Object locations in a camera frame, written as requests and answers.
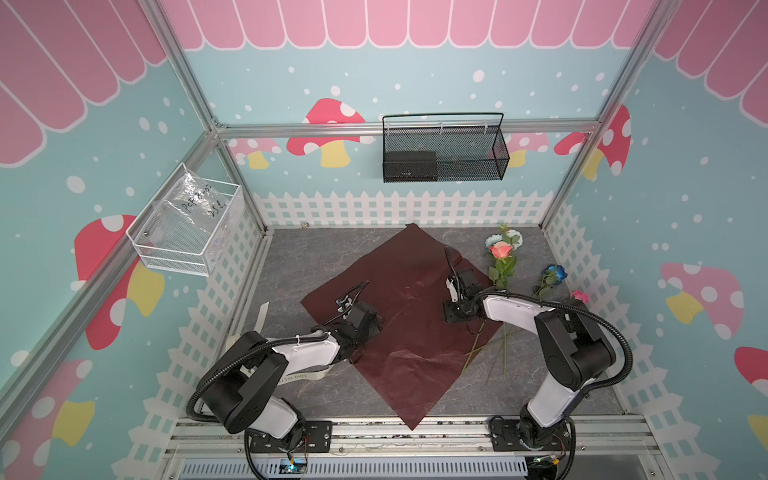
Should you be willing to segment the pink orange fake rose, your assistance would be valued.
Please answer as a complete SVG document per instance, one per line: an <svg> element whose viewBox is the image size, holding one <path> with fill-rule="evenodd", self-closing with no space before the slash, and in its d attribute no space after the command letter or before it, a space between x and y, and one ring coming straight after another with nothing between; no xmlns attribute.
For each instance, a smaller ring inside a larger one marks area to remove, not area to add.
<svg viewBox="0 0 768 480"><path fill-rule="evenodd" d="M512 247L506 242L499 242L488 251L494 261L488 269L489 279L493 282L493 286L497 290L508 290L510 279L515 275L517 264L517 257L514 254L515 250L512 250ZM481 327L474 333L472 348L467 354L461 373L464 373L467 370L470 363L483 350L479 345L479 337L485 324L486 321L483 321Z"/></svg>

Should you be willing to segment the dark red wrapping paper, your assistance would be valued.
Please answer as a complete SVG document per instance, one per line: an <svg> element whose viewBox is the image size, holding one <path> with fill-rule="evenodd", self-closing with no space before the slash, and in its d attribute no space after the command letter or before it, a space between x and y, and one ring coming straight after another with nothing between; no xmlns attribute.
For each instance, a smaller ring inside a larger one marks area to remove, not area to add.
<svg viewBox="0 0 768 480"><path fill-rule="evenodd" d="M365 344L356 368L401 420L415 428L459 378L475 348L485 346L500 327L480 319L445 321L448 276L467 269L480 286L490 286L482 270L457 250L408 225L301 304L322 323L336 314L336 301L347 290L367 284L359 300L377 309L383 328Z"/></svg>

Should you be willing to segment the dark blue fake rose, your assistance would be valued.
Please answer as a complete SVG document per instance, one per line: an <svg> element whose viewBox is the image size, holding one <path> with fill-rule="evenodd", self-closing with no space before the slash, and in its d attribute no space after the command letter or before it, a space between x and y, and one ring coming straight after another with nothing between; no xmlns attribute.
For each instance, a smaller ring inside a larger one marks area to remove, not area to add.
<svg viewBox="0 0 768 480"><path fill-rule="evenodd" d="M552 289L561 285L567 277L568 274L562 265L547 266L541 272L538 286L534 290L534 297L543 299Z"/></svg>

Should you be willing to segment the small pink fake rose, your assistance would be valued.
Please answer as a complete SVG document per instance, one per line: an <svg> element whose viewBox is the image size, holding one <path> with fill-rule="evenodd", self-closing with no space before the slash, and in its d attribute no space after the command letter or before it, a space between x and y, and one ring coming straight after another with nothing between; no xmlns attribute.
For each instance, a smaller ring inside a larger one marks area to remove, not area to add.
<svg viewBox="0 0 768 480"><path fill-rule="evenodd" d="M574 291L571 296L584 304L588 304L590 301L590 297L582 291Z"/></svg>

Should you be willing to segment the light blue fake flower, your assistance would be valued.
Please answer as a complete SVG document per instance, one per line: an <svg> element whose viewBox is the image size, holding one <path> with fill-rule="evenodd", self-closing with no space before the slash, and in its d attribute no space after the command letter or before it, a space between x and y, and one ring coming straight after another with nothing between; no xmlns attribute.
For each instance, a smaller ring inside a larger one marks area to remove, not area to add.
<svg viewBox="0 0 768 480"><path fill-rule="evenodd" d="M512 250L517 250L523 243L523 235L520 231L506 225L500 224L498 226L498 232L488 236L485 241L485 247L490 250L494 245L499 242L506 242L512 247Z"/></svg>

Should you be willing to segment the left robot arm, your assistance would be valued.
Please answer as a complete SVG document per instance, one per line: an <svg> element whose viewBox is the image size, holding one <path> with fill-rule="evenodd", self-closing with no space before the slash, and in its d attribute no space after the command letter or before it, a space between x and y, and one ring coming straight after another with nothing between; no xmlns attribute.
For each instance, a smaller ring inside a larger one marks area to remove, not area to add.
<svg viewBox="0 0 768 480"><path fill-rule="evenodd" d="M289 451L309 436L303 415L274 396L290 375L332 367L363 351L382 331L375 307L349 300L330 321L306 335L267 339L251 331L234 341L198 382L185 408L186 416L218 423L228 433L244 433Z"/></svg>

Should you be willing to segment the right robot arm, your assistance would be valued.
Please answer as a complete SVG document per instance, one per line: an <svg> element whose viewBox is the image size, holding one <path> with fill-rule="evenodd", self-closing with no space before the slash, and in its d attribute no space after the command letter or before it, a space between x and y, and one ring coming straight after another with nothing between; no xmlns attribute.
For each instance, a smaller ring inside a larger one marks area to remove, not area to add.
<svg viewBox="0 0 768 480"><path fill-rule="evenodd" d="M489 422L496 451L537 451L562 439L569 432L570 414L590 392L620 383L632 370L627 339L579 300L555 302L484 288L469 269L450 273L446 286L446 322L495 321L539 339L547 375L517 420Z"/></svg>

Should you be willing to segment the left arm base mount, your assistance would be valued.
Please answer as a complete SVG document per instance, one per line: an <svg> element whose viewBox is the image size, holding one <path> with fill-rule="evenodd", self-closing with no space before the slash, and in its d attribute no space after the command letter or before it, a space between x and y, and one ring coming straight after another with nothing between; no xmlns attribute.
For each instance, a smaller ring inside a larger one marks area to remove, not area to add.
<svg viewBox="0 0 768 480"><path fill-rule="evenodd" d="M283 438L249 429L248 450L251 453L329 453L333 423L327 420L303 420L292 427Z"/></svg>

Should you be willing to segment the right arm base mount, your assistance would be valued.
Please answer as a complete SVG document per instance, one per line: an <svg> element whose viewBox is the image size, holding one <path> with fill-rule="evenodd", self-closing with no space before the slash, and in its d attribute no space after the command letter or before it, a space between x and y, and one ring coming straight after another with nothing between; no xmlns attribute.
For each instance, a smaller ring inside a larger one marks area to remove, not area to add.
<svg viewBox="0 0 768 480"><path fill-rule="evenodd" d="M574 440L574 428L569 419L550 427L540 427L528 418L493 416L488 430L494 452L567 453Z"/></svg>

